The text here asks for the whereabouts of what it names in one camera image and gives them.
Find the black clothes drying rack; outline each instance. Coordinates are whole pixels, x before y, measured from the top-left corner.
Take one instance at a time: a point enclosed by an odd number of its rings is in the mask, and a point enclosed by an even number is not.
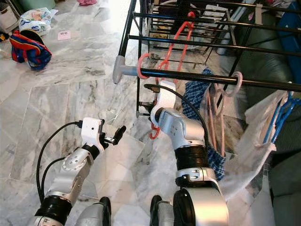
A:
[[[152,3],[151,7],[149,7],[145,2],[145,0],[140,0],[140,12],[135,12],[135,6],[136,6],[137,0],[131,0],[128,15],[126,19],[125,28],[122,35],[122,41],[119,49],[119,56],[125,57],[126,50],[127,50],[127,44],[128,40],[138,40],[138,58],[141,56],[142,51],[142,41],[148,42],[148,47],[150,51],[150,43],[152,42],[159,42],[159,43],[174,43],[174,44],[187,44],[191,46],[202,46],[206,47],[205,50],[192,50],[188,49],[189,52],[198,52],[200,54],[206,53],[210,48],[211,51],[208,54],[207,59],[209,58],[213,48],[225,48],[225,49],[232,49],[236,51],[236,59],[231,67],[229,76],[219,76],[219,75],[207,75],[207,74],[201,74],[201,73],[186,73],[186,72],[175,72],[175,71],[167,71],[167,70],[156,70],[156,69],[146,69],[141,68],[141,73],[144,76],[149,77],[158,77],[158,78],[170,78],[170,79],[179,79],[179,80],[188,80],[188,81],[204,81],[204,82],[212,82],[212,83],[221,83],[225,84],[224,90],[227,88],[227,85],[236,85],[238,79],[234,77],[230,77],[235,69],[236,66],[240,60],[240,57],[242,55],[243,51],[254,51],[254,52],[263,52],[263,53],[271,53],[271,54],[281,54],[286,56],[297,56],[301,57],[301,53],[299,52],[288,52],[288,51],[281,51],[276,49],[267,49],[267,48],[256,48],[256,47],[250,47],[247,46],[247,40],[248,36],[250,35],[250,32],[253,28],[259,28],[259,29],[265,29],[265,30],[273,30],[273,31],[279,31],[279,32],[289,32],[290,35],[300,35],[301,30],[300,29],[294,29],[294,28],[287,28],[287,27],[276,27],[276,26],[267,26],[262,24],[255,24],[252,23],[239,23],[239,22],[232,22],[230,19],[230,12],[228,10],[215,10],[215,9],[206,9],[206,8],[192,8],[190,6],[191,3],[207,3],[210,5],[216,5],[225,7],[225,8],[232,8],[232,7],[246,7],[246,8],[253,8],[256,9],[259,5],[253,5],[253,4],[244,4],[244,3],[233,3],[233,2],[225,2],[225,1],[210,1],[210,0],[177,0],[175,4],[168,4],[168,5],[155,5]],[[173,13],[168,14],[165,13],[162,9],[172,9]],[[277,7],[269,7],[269,6],[263,6],[260,5],[260,8],[262,10],[272,10],[272,11],[279,11],[279,12],[289,12],[289,13],[296,13],[301,14],[301,11],[299,10],[291,10],[286,8],[277,8]],[[197,11],[201,13],[197,13],[195,18],[187,17],[187,14],[189,11]],[[223,16],[213,16],[209,15],[206,16],[202,14],[202,12],[205,11],[212,11],[212,12],[223,12]],[[150,24],[150,28],[148,29],[148,32],[146,35],[142,34],[143,31],[143,19],[146,18],[148,20],[148,23]],[[201,31],[211,31],[211,35],[204,34],[202,32],[193,31],[191,37],[204,37],[207,40],[210,40],[210,42],[200,42],[200,41],[186,41],[186,40],[174,40],[174,39],[168,39],[168,38],[157,38],[157,37],[151,37],[150,34],[152,33],[158,33],[162,35],[167,34],[175,34],[178,28],[182,25],[184,21],[189,22],[201,22],[205,23],[206,25],[195,25],[196,30]],[[136,24],[136,26],[139,29],[139,35],[130,35],[132,22]],[[238,45],[235,40],[235,35],[233,31],[233,27],[246,27],[247,31],[245,33],[245,36],[243,38],[242,44]],[[223,38],[221,36],[221,33],[230,33],[230,38],[228,39],[229,44],[221,44],[221,40],[224,40],[226,38]],[[156,46],[154,48],[158,49],[168,49],[168,47],[160,47]],[[175,51],[182,51],[182,48],[174,48]],[[281,90],[287,90],[287,91],[296,91],[301,92],[301,84],[294,84],[294,83],[285,83],[285,82],[277,82],[277,81],[265,81],[265,80],[243,80],[242,86],[254,86],[254,87],[261,87],[261,88],[269,88],[269,89],[281,89]],[[136,115],[147,115],[147,113],[141,113],[139,111],[139,106],[141,106],[140,102],[140,79],[137,77],[137,103],[136,103]]]

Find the blue object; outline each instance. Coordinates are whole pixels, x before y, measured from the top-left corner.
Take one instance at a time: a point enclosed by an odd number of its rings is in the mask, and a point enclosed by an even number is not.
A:
[[[212,75],[212,71],[209,68],[205,68],[202,74]],[[202,98],[205,94],[206,89],[210,83],[201,81],[190,81],[186,83],[186,90],[184,97],[186,97],[191,104],[197,109],[200,109]],[[198,120],[198,115],[182,101],[183,114],[185,114],[190,119]],[[216,179],[219,181],[225,175],[224,163],[226,161],[225,157],[222,157],[211,145],[208,147],[208,161],[209,166],[214,170]]]
[[[291,114],[293,108],[296,106],[296,105],[301,105],[301,100],[296,98],[296,99],[292,99],[291,98],[291,95],[289,95],[289,98],[287,100],[287,102],[280,108],[279,110],[279,114],[278,114],[278,117],[277,117],[277,120],[276,120],[276,132],[271,140],[272,143],[275,143],[280,131],[281,131],[281,128],[284,124],[284,122],[286,121],[287,117]]]
[[[275,121],[276,132],[275,132],[273,138],[271,139],[271,143],[275,143],[275,141],[276,141],[276,139],[277,139],[277,137],[278,137],[278,135],[279,135],[279,133],[280,133],[280,131],[282,129],[282,126],[283,126],[284,122],[286,121],[287,117],[291,114],[293,108],[296,105],[301,105],[301,100],[298,99],[298,98],[293,99],[291,92],[288,93],[287,101],[282,105],[281,108],[280,108],[280,102],[281,101],[279,101],[278,104],[277,104],[277,107],[276,107],[275,112],[273,114],[272,120],[271,120],[271,122],[269,124],[268,131],[267,131],[267,133],[265,135],[263,143],[266,143],[268,141],[269,134],[270,134],[270,132],[272,130],[272,127],[273,127],[273,124],[274,124],[274,120],[275,120],[275,117],[276,117],[278,111],[279,111],[278,117],[277,117],[277,119]]]
[[[299,10],[297,2],[292,2],[288,8]],[[300,28],[301,15],[297,13],[284,13],[278,23],[278,27]],[[292,34],[291,36],[280,38],[282,46],[285,51],[301,53],[301,38],[299,35],[290,32],[278,32],[278,34],[280,37]],[[287,56],[287,60],[293,73],[294,83],[301,84],[301,57]]]

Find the metal rod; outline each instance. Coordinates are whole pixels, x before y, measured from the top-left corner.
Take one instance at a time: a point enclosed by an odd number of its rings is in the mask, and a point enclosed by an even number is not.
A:
[[[263,41],[254,42],[254,43],[248,44],[247,46],[254,46],[257,44],[261,44],[261,43],[265,43],[265,42],[269,42],[269,41],[273,41],[273,40],[277,40],[277,39],[282,39],[282,38],[286,38],[286,37],[293,36],[293,35],[294,34],[291,33],[291,34],[287,34],[287,35],[283,35],[283,36],[277,36],[275,38],[270,38],[270,39],[266,39]]]
[[[165,71],[165,70],[146,69],[146,68],[141,68],[141,73],[144,76],[157,77],[157,78],[204,81],[204,82],[221,83],[221,84],[228,84],[228,85],[236,85],[238,81],[237,78],[227,77],[227,76],[195,74],[195,73],[188,73],[188,72]],[[265,80],[243,80],[242,85],[301,92],[300,84],[286,83],[286,82],[265,81]]]
[[[165,60],[165,59],[161,59],[161,58],[151,58],[152,60]],[[179,60],[168,60],[171,62],[179,62]],[[187,64],[200,64],[202,65],[203,63],[196,63],[196,62],[190,62],[190,61],[182,61],[183,63],[187,63]]]
[[[153,46],[154,49],[163,49],[163,50],[168,50],[169,47],[163,47],[163,46]],[[182,48],[173,48],[173,51],[183,51],[184,49]],[[194,52],[194,53],[201,53],[203,52],[202,50],[194,50],[194,49],[187,49],[187,52]]]
[[[157,10],[153,11],[154,13],[157,13],[157,15],[160,15],[160,12]],[[223,16],[215,16],[215,15],[200,15],[200,17],[210,17],[210,18],[222,18]]]
[[[135,17],[145,17],[145,18],[155,18],[155,19],[166,19],[166,20],[183,20],[183,21],[195,21],[195,22],[202,22],[202,23],[209,23],[214,24],[213,19],[207,18],[191,18],[186,16],[170,16],[170,15],[154,15],[154,14],[147,14],[147,13],[134,13]]]
[[[174,8],[178,9],[177,6],[172,6],[172,5],[154,5],[155,7],[162,7],[162,8]],[[198,10],[198,11],[208,11],[208,12],[218,12],[218,13],[224,13],[225,10],[218,10],[218,9],[208,9],[208,8],[194,8],[194,7],[189,7],[189,9],[192,10]]]
[[[228,13],[227,13],[227,14],[226,14],[226,13],[224,14],[224,16],[222,17],[222,20],[225,20],[225,19],[226,19],[226,16],[228,16]],[[217,28],[219,28],[219,29],[221,29],[221,30],[223,30],[224,27],[225,27],[225,25],[223,25],[223,24],[219,24],[219,25],[217,26]],[[216,43],[216,40],[219,39],[219,37],[218,37],[219,33],[217,33],[216,31],[214,31],[214,34],[215,34],[215,36],[214,36],[214,39],[212,40],[212,43],[213,43],[213,44]],[[210,50],[210,52],[209,52],[209,54],[208,54],[208,56],[207,56],[207,58],[206,58],[206,60],[205,60],[205,65],[207,64],[207,61],[208,61],[208,59],[209,59],[209,57],[210,57],[212,51],[213,51],[213,47],[211,47],[211,50]]]
[[[224,44],[212,44],[212,43],[208,43],[208,42],[199,42],[199,41],[185,41],[185,40],[174,40],[174,39],[140,37],[140,36],[135,36],[135,35],[129,35],[129,39],[134,39],[134,40],[141,39],[141,40],[147,40],[147,41],[158,41],[158,42],[184,44],[184,45],[187,44],[187,45],[193,45],[193,46],[230,48],[230,49],[236,49],[236,50],[248,50],[248,51],[254,51],[254,52],[273,53],[273,54],[282,54],[282,55],[288,55],[288,56],[301,57],[301,53],[279,51],[279,50],[273,50],[273,49],[267,49],[267,48],[253,48],[253,47],[232,46],[232,45],[224,45]]]
[[[261,28],[272,31],[279,32],[292,32],[292,33],[301,33],[300,29],[293,29],[288,27],[276,27],[276,26],[267,26],[260,24],[247,24],[247,23],[239,23],[239,22],[231,22],[231,21],[217,21],[217,24],[225,24],[225,25],[233,25],[233,26],[242,26],[242,27],[252,27],[252,28]]]
[[[255,17],[253,16],[251,22],[254,23],[254,21],[255,21]],[[245,33],[244,39],[242,40],[241,45],[243,45],[243,46],[246,45],[246,43],[248,42],[248,39],[249,39],[249,36],[250,36],[251,31],[252,31],[252,27],[248,27],[248,29],[247,29],[247,31],[246,31],[246,33]],[[236,67],[237,67],[237,64],[238,64],[238,62],[239,62],[239,60],[240,60],[242,54],[243,54],[243,51],[242,51],[242,50],[238,51],[238,54],[237,54],[237,56],[236,56],[236,59],[235,59],[233,65],[232,65],[232,68],[231,68],[230,72],[229,72],[229,75],[228,75],[229,77],[234,73],[234,71],[235,71],[235,69],[236,69]],[[224,85],[223,90],[226,90],[227,87],[228,87],[227,84]],[[218,99],[218,101],[217,101],[217,107],[220,106],[221,101],[222,101],[222,95],[220,95],[220,97],[219,97],[219,99]]]
[[[140,5],[140,12],[143,12],[143,5]],[[139,34],[142,36],[142,25],[143,25],[143,18],[139,18]],[[142,40],[138,41],[138,59],[141,56],[142,51]],[[140,78],[137,77],[137,96],[136,96],[136,117],[139,116],[139,100],[140,99]]]
[[[227,15],[227,20],[231,21],[230,13],[229,13],[228,10],[226,10],[226,15]],[[230,29],[230,35],[231,35],[232,43],[233,43],[234,46],[236,46],[236,40],[235,40],[233,27],[229,26],[229,29]]]
[[[247,23],[239,23],[239,22],[231,22],[231,21],[215,21],[213,19],[206,19],[206,18],[190,18],[185,16],[168,16],[168,15],[153,15],[153,14],[144,14],[144,13],[134,13],[136,17],[150,17],[155,19],[181,19],[184,21],[196,21],[208,24],[225,24],[225,25],[233,25],[233,26],[244,26],[244,27],[252,27],[252,28],[261,28],[266,30],[272,31],[280,31],[280,32],[293,32],[293,33],[301,33],[301,29],[293,29],[288,27],[275,27],[275,26],[267,26],[267,25],[260,25],[260,24],[247,24]]]
[[[132,20],[133,20],[133,11],[135,9],[137,0],[131,0],[128,13],[127,13],[127,19],[126,19],[126,24],[124,26],[123,34],[122,34],[122,39],[121,39],[121,44],[119,48],[119,53],[118,55],[120,56],[126,56],[126,51],[127,51],[127,42],[128,42],[128,34],[130,34],[131,27],[132,27]]]
[[[224,5],[224,6],[234,6],[234,7],[250,7],[250,8],[256,8],[256,5],[253,4],[245,4],[245,3],[236,3],[236,2],[226,2],[226,1],[214,1],[211,0],[190,0],[190,2],[205,2],[205,3],[211,3],[211,4],[218,4],[218,5]],[[288,8],[279,8],[279,7],[272,7],[272,6],[262,6],[262,9],[266,10],[273,10],[273,11],[279,11],[279,12],[287,12],[287,13],[297,13],[301,14],[300,10],[292,10]]]
[[[166,31],[170,31],[169,29],[158,29],[160,31],[150,31],[151,33],[155,33],[155,34],[170,34],[172,35],[170,32],[165,32],[164,30]],[[188,32],[182,32],[180,34],[180,36],[187,36]],[[219,40],[231,40],[231,39],[227,39],[227,38],[220,38],[220,37],[213,37],[213,36],[209,36],[209,35],[206,35],[205,33],[197,33],[197,32],[193,32],[191,37],[200,37],[200,38],[208,38],[208,39],[219,39]]]
[[[142,32],[140,31],[139,25],[138,25],[137,20],[136,20],[135,17],[133,18],[133,21],[135,22],[135,25],[136,25],[136,27],[138,28],[139,34],[140,34],[141,36],[143,36],[143,35],[142,35]]]
[[[159,24],[159,23],[151,23],[151,25],[154,25],[154,26],[164,26],[164,27],[172,27],[172,22],[170,23],[171,25],[168,25],[168,23],[167,22],[162,22],[161,24]],[[226,33],[228,33],[228,32],[230,32],[229,30],[219,30],[219,29],[217,29],[216,27],[213,27],[213,26],[199,26],[199,25],[197,25],[197,24],[195,24],[194,25],[195,26],[195,28],[194,28],[194,30],[204,30],[204,31],[217,31],[217,32],[226,32]]]

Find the robotic arm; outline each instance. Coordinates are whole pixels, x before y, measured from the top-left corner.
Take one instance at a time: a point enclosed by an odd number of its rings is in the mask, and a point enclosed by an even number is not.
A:
[[[123,126],[116,131],[114,137],[106,137],[102,132],[103,124],[104,120],[84,118],[82,147],[75,149],[63,160],[59,174],[45,195],[41,207],[30,220],[29,226],[63,226],[66,223],[95,158],[108,147],[108,143],[118,144],[126,130]],[[99,203],[94,206],[96,211],[88,211],[86,215],[98,216],[104,208],[105,205]],[[85,215],[80,219],[80,222],[85,222]]]
[[[175,90],[172,82],[161,81],[160,85]],[[199,121],[175,110],[174,103],[175,95],[160,89],[150,119],[172,141],[177,159],[176,184],[181,189],[174,194],[173,211],[164,201],[151,208],[150,225],[226,226],[228,209],[209,167],[204,129]]]

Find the white plastic bag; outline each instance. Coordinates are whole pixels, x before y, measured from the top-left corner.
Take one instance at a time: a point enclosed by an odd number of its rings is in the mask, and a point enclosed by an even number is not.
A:
[[[47,8],[32,9],[21,15],[19,20],[19,29],[31,29],[40,36],[47,34],[51,29],[51,19],[58,12],[56,9]]]
[[[276,151],[276,146],[270,142],[275,130],[266,143],[263,144],[263,140],[278,102],[284,102],[285,98],[287,92],[278,90],[246,111],[248,127],[236,146],[238,155],[225,162],[225,176],[219,181],[226,200],[245,188],[260,172],[269,153]]]

